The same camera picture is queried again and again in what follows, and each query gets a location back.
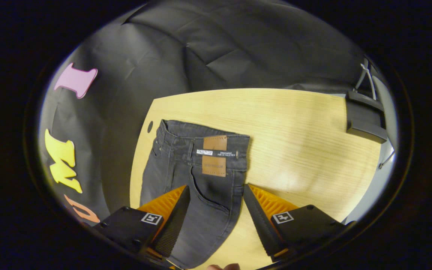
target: yellow letter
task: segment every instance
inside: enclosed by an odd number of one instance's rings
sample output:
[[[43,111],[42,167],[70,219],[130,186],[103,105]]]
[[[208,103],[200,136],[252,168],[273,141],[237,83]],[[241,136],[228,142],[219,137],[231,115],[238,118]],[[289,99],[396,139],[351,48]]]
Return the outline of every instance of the yellow letter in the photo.
[[[99,223],[98,216],[93,211],[89,210],[88,207],[71,200],[65,194],[64,194],[64,197],[66,198],[67,202],[69,202],[69,204],[71,204],[72,206],[77,206],[89,214],[89,215],[87,215],[87,214],[84,214],[82,212],[79,212],[76,208],[73,207],[74,211],[76,212],[76,214],[79,215],[79,217],[82,217],[83,219],[87,219],[87,220],[92,221],[92,222]]]
[[[74,178],[72,180],[67,179],[76,176],[76,173],[65,164],[67,162],[71,167],[76,165],[76,161],[74,160],[74,143],[70,140],[67,140],[65,143],[56,140],[51,137],[49,130],[46,130],[44,134],[44,142],[46,150],[48,150],[49,155],[55,162],[55,164],[49,167],[54,180],[57,183],[63,183],[73,188],[79,193],[83,193],[78,180]]]

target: human hand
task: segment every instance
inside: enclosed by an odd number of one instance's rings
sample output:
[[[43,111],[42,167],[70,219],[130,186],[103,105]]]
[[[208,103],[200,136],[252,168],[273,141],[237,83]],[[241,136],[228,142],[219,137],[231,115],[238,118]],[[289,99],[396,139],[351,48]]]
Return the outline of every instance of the human hand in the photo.
[[[226,267],[223,269],[221,267],[219,267],[219,265],[209,265],[206,270],[240,270],[240,265],[237,263],[231,263],[226,265]]]

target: gray jeans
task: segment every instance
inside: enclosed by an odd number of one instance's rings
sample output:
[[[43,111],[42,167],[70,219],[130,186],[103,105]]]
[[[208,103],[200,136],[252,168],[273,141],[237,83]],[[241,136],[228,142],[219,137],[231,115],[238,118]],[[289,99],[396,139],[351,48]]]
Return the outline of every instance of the gray jeans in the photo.
[[[204,137],[227,136],[226,176],[202,173]],[[142,175],[141,205],[183,185],[191,201],[170,258],[182,269],[204,263],[233,230],[240,214],[249,136],[162,120]]]

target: light wooden tabletop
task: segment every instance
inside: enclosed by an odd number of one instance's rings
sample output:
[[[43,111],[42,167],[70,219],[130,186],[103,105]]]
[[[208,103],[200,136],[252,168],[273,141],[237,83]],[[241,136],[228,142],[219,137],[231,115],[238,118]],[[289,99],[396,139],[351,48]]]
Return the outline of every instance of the light wooden tabletop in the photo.
[[[143,170],[161,119],[179,120],[249,135],[246,183],[297,206],[316,205],[341,222],[367,190],[381,147],[346,133],[345,102],[329,94],[265,88],[155,99],[134,153],[130,205],[139,207]],[[244,201],[228,239],[197,269],[229,263],[244,270],[271,264]]]

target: leather patch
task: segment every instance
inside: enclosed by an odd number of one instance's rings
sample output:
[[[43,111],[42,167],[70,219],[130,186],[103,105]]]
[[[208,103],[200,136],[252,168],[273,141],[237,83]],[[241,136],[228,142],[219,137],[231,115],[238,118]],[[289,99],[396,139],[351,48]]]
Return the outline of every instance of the leather patch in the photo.
[[[228,137],[226,135],[205,137],[202,148],[205,150],[223,150],[226,151],[228,146]]]
[[[202,148],[205,150],[223,150],[228,146],[226,135],[205,137]],[[226,177],[226,158],[202,156],[202,172],[211,176]]]
[[[202,172],[211,176],[226,177],[226,158],[202,156]]]

